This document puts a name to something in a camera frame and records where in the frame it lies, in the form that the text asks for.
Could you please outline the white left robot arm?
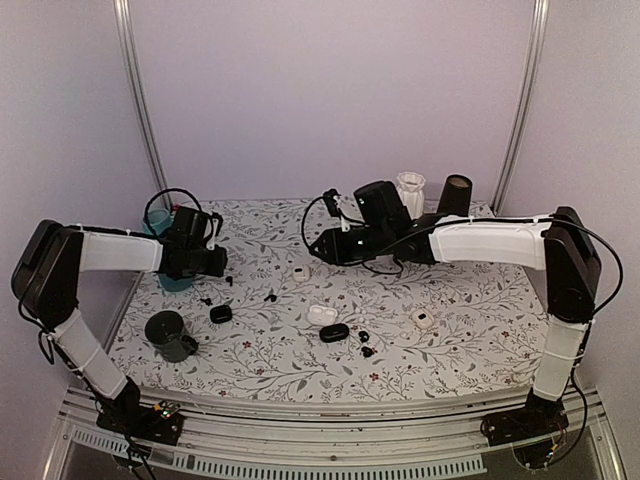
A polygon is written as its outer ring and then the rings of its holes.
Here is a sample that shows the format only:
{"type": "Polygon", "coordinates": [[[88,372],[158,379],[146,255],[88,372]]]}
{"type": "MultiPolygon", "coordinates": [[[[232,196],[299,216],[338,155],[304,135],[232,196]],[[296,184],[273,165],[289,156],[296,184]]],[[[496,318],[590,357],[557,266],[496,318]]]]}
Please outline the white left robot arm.
{"type": "Polygon", "coordinates": [[[109,415],[128,434],[148,426],[148,412],[120,396],[128,380],[85,322],[80,294],[85,287],[135,273],[175,281],[222,277],[227,265],[226,250],[217,242],[222,225],[219,214],[189,207],[179,208],[159,234],[43,220],[17,262],[11,290],[19,312],[40,327],[99,395],[115,399],[109,415]]]}

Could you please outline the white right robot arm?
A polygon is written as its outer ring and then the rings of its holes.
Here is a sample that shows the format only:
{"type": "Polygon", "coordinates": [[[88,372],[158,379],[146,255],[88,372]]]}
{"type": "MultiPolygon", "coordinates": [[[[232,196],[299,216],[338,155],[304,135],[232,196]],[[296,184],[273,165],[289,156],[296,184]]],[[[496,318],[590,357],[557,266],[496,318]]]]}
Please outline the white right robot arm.
{"type": "Polygon", "coordinates": [[[390,181],[357,189],[360,219],[304,243],[310,255],[335,265],[363,264],[390,255],[423,265],[464,261],[513,264],[546,274],[549,333],[531,389],[534,398],[517,415],[517,427],[537,436],[552,424],[596,314],[601,260],[577,212],[559,207],[547,216],[477,218],[469,214],[472,183],[450,176],[435,212],[412,218],[390,181]]]}

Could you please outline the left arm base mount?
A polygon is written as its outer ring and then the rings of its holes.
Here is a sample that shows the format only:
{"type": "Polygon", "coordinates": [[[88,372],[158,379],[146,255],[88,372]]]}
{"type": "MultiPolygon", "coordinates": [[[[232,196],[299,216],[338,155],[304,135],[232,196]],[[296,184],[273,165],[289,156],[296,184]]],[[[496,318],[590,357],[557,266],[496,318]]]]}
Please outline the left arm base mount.
{"type": "Polygon", "coordinates": [[[91,387],[100,406],[97,426],[126,438],[176,446],[185,421],[180,412],[181,405],[161,400],[153,406],[144,406],[140,403],[139,387],[131,378],[124,379],[124,386],[114,398],[106,397],[91,387]]]}

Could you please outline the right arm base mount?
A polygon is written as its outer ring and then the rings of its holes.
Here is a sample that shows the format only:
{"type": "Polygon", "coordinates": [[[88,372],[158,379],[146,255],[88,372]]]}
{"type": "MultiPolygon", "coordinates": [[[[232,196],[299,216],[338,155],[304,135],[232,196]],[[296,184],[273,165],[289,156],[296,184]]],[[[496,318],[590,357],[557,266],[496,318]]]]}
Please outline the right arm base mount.
{"type": "Polygon", "coordinates": [[[497,446],[566,430],[569,419],[563,395],[561,393],[556,400],[547,400],[531,388],[522,407],[485,415],[480,433],[490,446],[497,446]]]}

